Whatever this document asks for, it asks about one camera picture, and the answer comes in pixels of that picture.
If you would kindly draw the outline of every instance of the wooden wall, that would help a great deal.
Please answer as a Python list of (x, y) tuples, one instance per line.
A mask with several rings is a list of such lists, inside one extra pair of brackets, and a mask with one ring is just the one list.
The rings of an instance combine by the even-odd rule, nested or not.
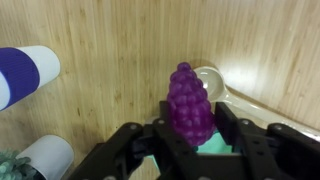
[[(0, 112), (0, 147), (56, 134), (74, 167), (121, 124), (157, 114), (181, 61), (320, 129), (319, 12), (317, 0), (0, 0), (0, 47), (48, 46), (62, 68)], [(155, 176), (144, 166), (133, 179)]]

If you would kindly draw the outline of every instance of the purple grape toy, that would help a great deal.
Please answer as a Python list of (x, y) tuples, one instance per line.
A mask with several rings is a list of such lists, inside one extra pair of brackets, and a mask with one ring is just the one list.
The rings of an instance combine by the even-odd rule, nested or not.
[(178, 65), (170, 77), (167, 101), (170, 104), (170, 124), (191, 146), (204, 144), (216, 126), (207, 100), (207, 91), (186, 62)]

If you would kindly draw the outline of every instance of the white cup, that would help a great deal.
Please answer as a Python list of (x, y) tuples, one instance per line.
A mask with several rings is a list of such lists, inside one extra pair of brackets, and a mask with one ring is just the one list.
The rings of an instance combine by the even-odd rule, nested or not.
[(21, 152), (17, 158), (29, 157), (31, 165), (46, 180), (58, 180), (68, 170), (74, 159), (74, 153), (67, 141), (46, 135)]

